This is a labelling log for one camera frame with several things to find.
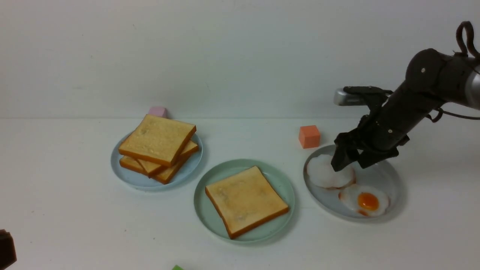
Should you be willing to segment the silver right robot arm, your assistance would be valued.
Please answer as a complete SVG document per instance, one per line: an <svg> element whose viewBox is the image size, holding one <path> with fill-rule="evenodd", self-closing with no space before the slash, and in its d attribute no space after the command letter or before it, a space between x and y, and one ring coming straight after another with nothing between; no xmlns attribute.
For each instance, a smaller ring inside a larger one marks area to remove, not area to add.
<svg viewBox="0 0 480 270"><path fill-rule="evenodd" d="M417 53L395 90L379 87L344 87L341 106L365 105L370 112L358 126L340 133L331 166L341 171L358 162L367 168L398 156L398 147L424 118L437 122L442 106L455 103L479 109L479 59L456 53L448 56L429 48Z"/></svg>

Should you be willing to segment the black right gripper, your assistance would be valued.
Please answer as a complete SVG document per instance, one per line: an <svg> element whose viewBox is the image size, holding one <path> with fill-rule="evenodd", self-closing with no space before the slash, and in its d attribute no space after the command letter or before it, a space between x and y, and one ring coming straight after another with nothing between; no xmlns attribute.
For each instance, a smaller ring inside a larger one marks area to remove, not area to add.
<svg viewBox="0 0 480 270"><path fill-rule="evenodd" d="M380 108L369 109L356 128L335 138L331 167L341 171L358 161L367 168L397 157L397 147L408 142L408 133L445 103L441 89L437 82L404 81Z"/></svg>

